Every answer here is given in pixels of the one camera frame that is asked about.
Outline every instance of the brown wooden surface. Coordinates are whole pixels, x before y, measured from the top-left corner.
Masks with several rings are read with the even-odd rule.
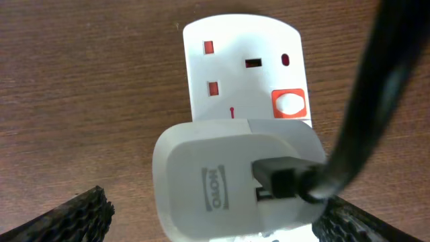
[[[0,1],[0,233],[94,185],[116,208],[106,241],[165,239],[151,156],[191,120],[182,29],[218,13],[297,28],[314,128],[333,147],[375,1]],[[343,197],[430,241],[430,53]]]

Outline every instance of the cable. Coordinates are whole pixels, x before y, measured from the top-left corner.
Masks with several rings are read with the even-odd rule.
[[[430,1],[382,1],[337,145],[327,165],[302,178],[301,194],[338,194],[360,172],[387,127],[429,33]]]

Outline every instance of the red oval hole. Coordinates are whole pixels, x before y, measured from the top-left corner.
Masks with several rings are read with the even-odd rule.
[[[287,54],[282,54],[282,56],[281,56],[281,59],[282,59],[282,64],[284,65],[284,66],[289,66],[290,65],[290,58],[288,57],[288,55]]]

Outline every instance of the rectangular slot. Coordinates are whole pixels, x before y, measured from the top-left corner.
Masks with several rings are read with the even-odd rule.
[[[204,54],[214,54],[214,42],[205,41],[204,42]]]
[[[213,95],[219,95],[219,91],[218,91],[218,82],[211,82],[209,83],[209,95],[213,96]]]
[[[245,60],[245,66],[246,68],[251,68],[251,67],[260,67],[261,64],[261,59],[249,59],[249,60]]]
[[[257,202],[275,199],[270,192],[264,188],[255,188],[255,195],[257,197]]]

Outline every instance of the wood grain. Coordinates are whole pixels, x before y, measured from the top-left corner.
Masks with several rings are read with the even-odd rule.
[[[155,141],[191,120],[182,29],[219,13],[297,28],[312,119],[336,139],[376,2],[0,1],[0,233],[94,185],[116,215],[106,241],[166,241],[151,177]],[[365,171],[343,197],[430,241],[430,52]]]

